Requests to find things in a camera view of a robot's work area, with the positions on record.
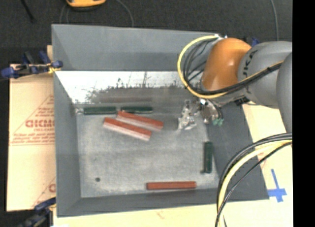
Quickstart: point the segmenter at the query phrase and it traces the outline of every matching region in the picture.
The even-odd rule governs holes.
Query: green wooden block
[[[204,144],[204,170],[205,173],[212,172],[212,155],[213,155],[213,143],[210,141]]]
[[[83,108],[84,115],[107,115],[116,114],[116,107],[103,106],[103,107],[85,107]]]
[[[148,114],[153,112],[153,108],[150,106],[124,106],[121,107],[121,111],[129,113]]]

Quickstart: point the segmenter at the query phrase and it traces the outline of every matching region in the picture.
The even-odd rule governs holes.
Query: clamp
[[[48,55],[43,51],[39,51],[41,64],[37,64],[29,51],[26,51],[22,56],[22,63],[15,67],[7,67],[1,70],[3,78],[19,78],[21,76],[52,72],[63,66],[62,61],[51,62]]]

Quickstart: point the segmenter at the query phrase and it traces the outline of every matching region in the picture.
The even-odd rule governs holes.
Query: blue tape cross
[[[275,184],[276,184],[276,189],[268,190],[268,195],[269,195],[269,197],[275,196],[277,199],[277,202],[282,202],[283,201],[282,196],[286,195],[286,191],[285,191],[285,189],[279,188],[279,184],[278,184],[274,169],[271,169],[271,173],[272,173],[272,176],[273,176]]]

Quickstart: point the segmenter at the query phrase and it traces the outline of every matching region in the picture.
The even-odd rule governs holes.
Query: red wooden block
[[[148,182],[147,190],[177,190],[177,189],[195,189],[195,181],[184,182]]]
[[[118,112],[117,120],[155,131],[160,131],[164,125],[162,121],[135,115],[125,111]]]
[[[104,119],[103,127],[146,141],[148,141],[151,137],[151,132],[149,130],[127,124],[112,118],[106,117]]]

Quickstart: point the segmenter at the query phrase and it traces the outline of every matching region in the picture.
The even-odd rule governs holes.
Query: gray bin
[[[252,139],[244,112],[234,103],[224,106],[221,127],[205,125],[197,117],[196,128],[177,130],[184,100],[193,99],[177,76],[177,57],[190,41],[209,34],[52,25],[53,57],[64,63],[54,77],[59,217],[216,203],[225,165]],[[121,80],[128,75],[132,75],[132,84],[112,84],[113,77]],[[137,75],[156,81],[146,85]],[[91,78],[108,84],[95,88]],[[85,92],[87,97],[81,100],[71,90]],[[92,104],[119,109],[135,103],[149,104],[154,112],[148,116],[164,122],[162,131],[153,133],[148,142],[104,129],[103,115],[76,112]],[[214,145],[211,174],[201,172],[202,148],[207,140]],[[237,176],[255,162],[248,162]],[[152,192],[145,187],[146,182],[177,180],[194,180],[197,188]],[[267,198],[258,168],[240,184],[231,200]]]

